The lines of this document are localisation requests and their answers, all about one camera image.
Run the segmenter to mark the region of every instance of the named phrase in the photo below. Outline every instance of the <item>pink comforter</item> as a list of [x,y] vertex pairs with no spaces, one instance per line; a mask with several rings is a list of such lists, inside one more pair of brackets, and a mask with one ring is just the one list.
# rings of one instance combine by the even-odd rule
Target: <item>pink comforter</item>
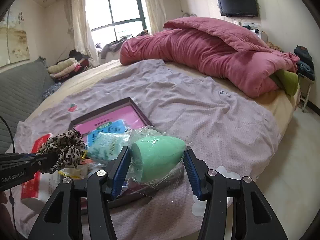
[[163,59],[196,68],[208,76],[228,78],[251,98],[277,90],[269,76],[279,69],[297,71],[299,58],[270,49],[254,33],[223,20],[184,17],[164,24],[172,29],[127,40],[120,62]]

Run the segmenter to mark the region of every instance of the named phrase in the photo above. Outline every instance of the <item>white tile floor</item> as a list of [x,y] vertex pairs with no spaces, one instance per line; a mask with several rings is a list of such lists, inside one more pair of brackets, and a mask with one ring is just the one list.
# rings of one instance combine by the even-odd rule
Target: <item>white tile floor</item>
[[[296,110],[270,164],[257,185],[280,220],[289,240],[298,240],[320,208],[320,117]],[[225,240],[231,238],[228,209]],[[198,233],[179,240],[195,240]]]

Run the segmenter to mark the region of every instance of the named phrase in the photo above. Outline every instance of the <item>wall-mounted tv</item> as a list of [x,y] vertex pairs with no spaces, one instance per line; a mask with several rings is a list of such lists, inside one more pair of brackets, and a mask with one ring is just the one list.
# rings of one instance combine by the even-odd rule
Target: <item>wall-mounted tv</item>
[[218,5],[222,16],[258,16],[257,0],[218,0]]

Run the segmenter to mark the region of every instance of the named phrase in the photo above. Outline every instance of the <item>white curtain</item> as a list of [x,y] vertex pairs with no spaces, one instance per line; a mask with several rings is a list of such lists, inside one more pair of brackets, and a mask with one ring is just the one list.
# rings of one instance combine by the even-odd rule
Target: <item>white curtain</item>
[[85,13],[85,0],[71,0],[71,4],[75,49],[88,55],[91,58],[90,65],[96,67],[99,65],[99,57]]
[[149,21],[149,33],[157,33],[163,30],[163,25],[166,22],[166,15],[163,5],[163,0],[145,0]]
[[71,0],[63,0],[64,3],[64,12],[66,14],[66,18],[68,21],[68,34],[71,36],[72,39],[74,39],[74,33],[73,33],[73,23],[72,23],[72,3]]

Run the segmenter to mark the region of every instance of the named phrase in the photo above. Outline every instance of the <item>pink book cover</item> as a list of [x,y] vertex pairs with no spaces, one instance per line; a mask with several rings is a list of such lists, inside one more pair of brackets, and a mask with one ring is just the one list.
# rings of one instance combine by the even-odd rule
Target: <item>pink book cover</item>
[[111,113],[89,120],[85,123],[77,124],[75,129],[81,133],[83,139],[86,141],[86,135],[88,133],[96,130],[105,123],[115,122],[119,119],[122,119],[125,126],[129,127],[130,129],[139,129],[146,126],[132,106],[125,106]]

